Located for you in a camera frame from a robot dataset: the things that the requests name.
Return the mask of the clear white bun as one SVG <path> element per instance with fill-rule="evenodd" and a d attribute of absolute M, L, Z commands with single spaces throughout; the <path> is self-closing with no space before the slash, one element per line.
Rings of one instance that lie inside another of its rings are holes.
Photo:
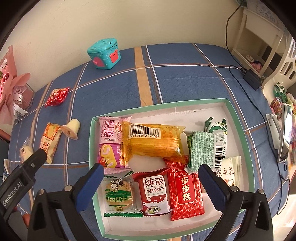
<path fill-rule="evenodd" d="M 30 138 L 27 137 L 26 140 L 24 141 L 22 147 L 20 148 L 20 159 L 21 163 L 26 161 L 32 154 L 34 153 L 34 150 L 32 148 Z"/>

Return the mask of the white beige pastry packet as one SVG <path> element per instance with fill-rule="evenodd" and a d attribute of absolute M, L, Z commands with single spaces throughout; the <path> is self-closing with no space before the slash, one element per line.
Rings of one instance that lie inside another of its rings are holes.
<path fill-rule="evenodd" d="M 223 159 L 216 176 L 221 177 L 228 186 L 239 187 L 241 174 L 241 156 L 236 156 Z"/>

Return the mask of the orange beige swiss roll packet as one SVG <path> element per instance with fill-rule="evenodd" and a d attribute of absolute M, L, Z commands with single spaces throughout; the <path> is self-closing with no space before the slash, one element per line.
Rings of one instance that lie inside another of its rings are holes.
<path fill-rule="evenodd" d="M 55 123 L 47 123 L 46 128 L 41 137 L 39 148 L 43 149 L 47 154 L 46 162 L 51 165 L 57 145 L 61 136 L 61 126 Z"/>

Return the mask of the clear green biscuit packet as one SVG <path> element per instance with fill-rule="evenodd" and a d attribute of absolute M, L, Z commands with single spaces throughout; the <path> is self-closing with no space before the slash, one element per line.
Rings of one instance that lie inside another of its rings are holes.
<path fill-rule="evenodd" d="M 107 174 L 102 181 L 105 211 L 104 217 L 143 217 L 137 206 L 133 170 Z"/>

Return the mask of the red patterned cake packet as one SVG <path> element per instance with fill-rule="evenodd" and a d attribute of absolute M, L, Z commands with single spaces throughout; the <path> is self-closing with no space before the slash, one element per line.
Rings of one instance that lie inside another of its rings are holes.
<path fill-rule="evenodd" d="M 164 159 L 172 207 L 171 220 L 200 216 L 205 213 L 201 183 L 197 173 L 187 170 L 187 163 L 181 163 L 178 157 Z"/>

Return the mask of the pink swiss roll packet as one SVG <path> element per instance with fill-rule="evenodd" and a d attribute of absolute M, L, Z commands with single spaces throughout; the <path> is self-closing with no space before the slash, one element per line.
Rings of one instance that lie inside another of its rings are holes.
<path fill-rule="evenodd" d="M 103 166 L 105 174 L 117 174 L 126 170 L 123 164 L 122 136 L 126 118 L 114 116 L 99 117 L 98 163 Z"/>

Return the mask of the green patterned snack packet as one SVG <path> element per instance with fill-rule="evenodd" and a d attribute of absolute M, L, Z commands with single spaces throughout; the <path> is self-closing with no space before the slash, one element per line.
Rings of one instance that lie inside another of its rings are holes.
<path fill-rule="evenodd" d="M 225 155 L 224 141 L 224 134 L 220 132 L 194 131 L 187 134 L 190 172 L 197 173 L 203 164 L 207 164 L 213 172 L 218 172 Z"/>

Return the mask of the round orange jelly cup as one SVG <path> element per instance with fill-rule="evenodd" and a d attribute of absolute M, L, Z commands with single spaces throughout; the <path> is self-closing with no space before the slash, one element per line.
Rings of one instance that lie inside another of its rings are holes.
<path fill-rule="evenodd" d="M 77 119 L 72 119 L 66 125 L 61 126 L 64 135 L 72 140 L 78 140 L 79 128 L 80 122 Z"/>

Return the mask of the green white biscuit packet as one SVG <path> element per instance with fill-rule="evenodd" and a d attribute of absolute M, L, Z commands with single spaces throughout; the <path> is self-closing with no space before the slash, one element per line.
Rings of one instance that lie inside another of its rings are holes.
<path fill-rule="evenodd" d="M 227 121 L 222 119 L 221 122 L 213 121 L 213 117 L 208 118 L 204 124 L 204 131 L 208 133 L 218 133 L 223 141 L 222 158 L 225 158 L 227 153 Z"/>

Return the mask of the red milk biscuit packet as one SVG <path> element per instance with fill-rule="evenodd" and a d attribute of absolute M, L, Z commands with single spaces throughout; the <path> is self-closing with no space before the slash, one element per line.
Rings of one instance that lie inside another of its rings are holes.
<path fill-rule="evenodd" d="M 160 216 L 172 211 L 169 203 L 165 176 L 169 167 L 152 172 L 137 172 L 132 175 L 138 183 L 142 213 L 144 216 Z"/>

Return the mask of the red foil candy packet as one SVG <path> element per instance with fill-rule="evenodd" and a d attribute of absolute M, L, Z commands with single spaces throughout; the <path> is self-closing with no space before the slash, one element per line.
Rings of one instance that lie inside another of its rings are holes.
<path fill-rule="evenodd" d="M 45 106 L 57 106 L 63 103 L 68 95 L 69 89 L 69 87 L 54 89 L 49 95 Z"/>

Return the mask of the yellow cake packet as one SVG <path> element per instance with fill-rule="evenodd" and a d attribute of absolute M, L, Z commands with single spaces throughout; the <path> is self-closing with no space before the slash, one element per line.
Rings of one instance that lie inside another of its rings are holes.
<path fill-rule="evenodd" d="M 122 163 L 127 165 L 134 156 L 162 157 L 186 164 L 181 142 L 184 126 L 147 123 L 122 123 Z"/>

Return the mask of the blue plaid tablecloth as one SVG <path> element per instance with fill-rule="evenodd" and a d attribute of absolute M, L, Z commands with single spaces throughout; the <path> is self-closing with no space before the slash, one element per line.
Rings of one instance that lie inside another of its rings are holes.
<path fill-rule="evenodd" d="M 63 103 L 45 106 L 54 89 L 69 87 Z M 78 140 L 61 136 L 52 165 L 36 173 L 34 191 L 60 190 L 75 183 L 88 170 L 91 119 L 115 111 L 152 104 L 196 99 L 225 98 L 233 105 L 243 127 L 254 170 L 255 188 L 266 192 L 271 214 L 288 211 L 289 183 L 283 164 L 277 164 L 267 140 L 264 117 L 271 112 L 261 90 L 243 79 L 229 52 L 215 45 L 159 44 L 121 51 L 121 60 L 110 70 L 91 62 L 53 78 L 38 90 L 27 116 L 13 126 L 8 159 L 20 164 L 19 150 L 27 137 L 34 149 L 47 123 L 64 124 L 76 118 L 81 127 Z"/>

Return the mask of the teal rimmed white box lid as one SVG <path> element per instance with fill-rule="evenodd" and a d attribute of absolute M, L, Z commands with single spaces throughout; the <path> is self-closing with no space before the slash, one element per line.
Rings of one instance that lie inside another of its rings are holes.
<path fill-rule="evenodd" d="M 239 188 L 253 192 L 254 171 L 238 115 L 228 99 L 200 99 L 132 108 L 109 113 L 109 116 L 131 116 L 132 123 L 158 123 L 185 126 L 185 130 L 201 131 L 207 118 L 227 122 L 227 156 L 240 156 L 242 173 Z M 101 235 L 114 240 L 166 240 L 207 230 L 214 226 L 221 213 L 213 206 L 207 193 L 203 193 L 205 214 L 171 221 L 169 214 L 155 217 L 104 217 L 106 205 L 103 188 L 99 186 L 92 199 L 96 221 Z"/>

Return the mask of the white wooden shelf unit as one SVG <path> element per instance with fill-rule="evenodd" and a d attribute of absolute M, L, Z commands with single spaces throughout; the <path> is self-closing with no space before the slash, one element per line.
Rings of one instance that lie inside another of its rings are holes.
<path fill-rule="evenodd" d="M 260 39 L 265 47 L 270 47 L 268 57 L 262 58 L 263 52 L 255 54 L 238 48 L 243 31 L 247 29 Z M 250 69 L 264 81 L 273 78 L 278 72 L 293 80 L 295 71 L 295 40 L 290 34 L 277 27 L 259 14 L 248 8 L 243 9 L 243 17 L 238 37 L 232 48 L 233 54 L 245 69 Z"/>

